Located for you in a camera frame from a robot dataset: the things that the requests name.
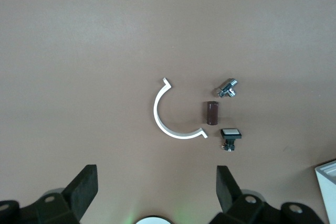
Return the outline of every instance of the semicircular bracket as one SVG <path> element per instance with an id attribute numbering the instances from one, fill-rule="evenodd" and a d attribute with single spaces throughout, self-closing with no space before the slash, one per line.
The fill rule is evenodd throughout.
<path id="1" fill-rule="evenodd" d="M 165 86 L 163 86 L 163 88 L 157 93 L 157 96 L 155 98 L 155 102 L 154 102 L 154 109 L 153 109 L 153 113 L 154 113 L 154 118 L 155 121 L 157 123 L 157 125 L 159 126 L 159 128 L 166 133 L 168 136 L 174 137 L 174 138 L 178 138 L 178 139 L 191 139 L 200 135 L 203 135 L 204 138 L 207 138 L 207 134 L 205 133 L 205 131 L 202 128 L 199 128 L 197 131 L 193 131 L 190 133 L 179 133 L 179 132 L 175 132 L 172 131 L 170 129 L 168 129 L 160 120 L 159 114 L 157 112 L 157 107 L 159 104 L 159 100 L 160 98 L 165 94 L 165 92 L 167 92 L 172 86 L 170 85 L 170 83 L 167 81 L 166 78 L 163 78 L 163 82 L 165 83 Z"/>

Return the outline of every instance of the small brown tube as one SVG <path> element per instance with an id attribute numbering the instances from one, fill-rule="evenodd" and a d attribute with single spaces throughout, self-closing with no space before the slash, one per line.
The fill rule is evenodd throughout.
<path id="1" fill-rule="evenodd" d="M 206 123 L 209 125 L 218 124 L 218 102 L 210 101 L 207 103 Z"/>

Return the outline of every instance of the metal screw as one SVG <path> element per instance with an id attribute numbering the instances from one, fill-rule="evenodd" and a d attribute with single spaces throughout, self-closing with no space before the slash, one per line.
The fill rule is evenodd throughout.
<path id="1" fill-rule="evenodd" d="M 231 152 L 232 149 L 229 147 L 226 151 L 227 151 L 227 152 Z"/>
<path id="2" fill-rule="evenodd" d="M 251 204 L 257 203 L 256 198 L 252 196 L 246 196 L 245 200 Z"/>
<path id="3" fill-rule="evenodd" d="M 229 89 L 227 94 L 228 94 L 229 97 L 234 97 L 236 95 L 236 92 L 233 89 Z"/>
<path id="4" fill-rule="evenodd" d="M 52 202 L 54 200 L 55 200 L 55 197 L 54 196 L 50 196 L 50 197 L 45 198 L 44 202 L 45 203 L 49 203 L 49 202 Z"/>
<path id="5" fill-rule="evenodd" d="M 7 208 L 9 208 L 9 204 L 4 204 L 0 206 L 0 211 L 6 210 Z"/>
<path id="6" fill-rule="evenodd" d="M 297 205 L 290 205 L 289 206 L 289 209 L 292 211 L 292 212 L 295 212 L 297 214 L 301 214 L 303 211 L 301 209 L 301 207 L 297 206 Z"/>

